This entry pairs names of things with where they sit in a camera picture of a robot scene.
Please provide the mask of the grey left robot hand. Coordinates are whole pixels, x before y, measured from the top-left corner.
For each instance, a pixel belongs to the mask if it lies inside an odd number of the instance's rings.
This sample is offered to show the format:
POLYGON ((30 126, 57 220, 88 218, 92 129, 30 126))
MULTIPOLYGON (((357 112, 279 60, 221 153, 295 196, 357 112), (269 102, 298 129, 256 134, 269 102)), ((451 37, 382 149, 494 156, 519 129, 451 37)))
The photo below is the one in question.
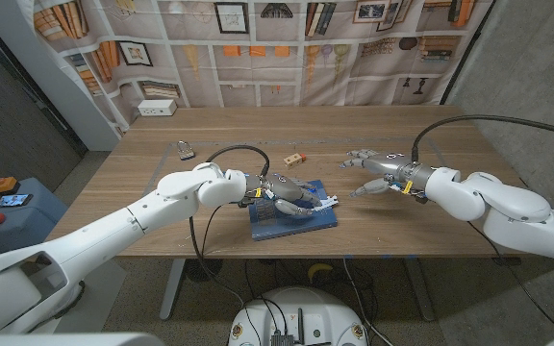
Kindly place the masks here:
POLYGON ((290 179, 280 174, 268 176, 246 176, 246 192, 239 205, 247 207, 264 198, 273 202, 274 207, 289 215, 312 215, 312 209, 305 209, 294 204, 294 201, 310 202, 320 207, 320 199, 310 192, 313 185, 307 182, 290 179))

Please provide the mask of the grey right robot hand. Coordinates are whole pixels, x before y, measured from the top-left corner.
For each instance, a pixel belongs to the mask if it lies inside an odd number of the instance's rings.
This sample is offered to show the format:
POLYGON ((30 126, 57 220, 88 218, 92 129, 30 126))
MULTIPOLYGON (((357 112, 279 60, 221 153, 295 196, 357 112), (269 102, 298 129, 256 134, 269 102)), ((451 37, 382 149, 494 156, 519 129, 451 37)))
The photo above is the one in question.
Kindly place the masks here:
POLYGON ((350 160, 340 164, 340 168, 362 167, 377 174, 378 179, 369 181, 350 193, 351 197, 365 194, 380 194, 395 190, 413 196, 419 203, 425 204, 427 182, 434 169, 428 165, 414 162, 401 153, 380 153, 370 149, 347 152, 350 160))

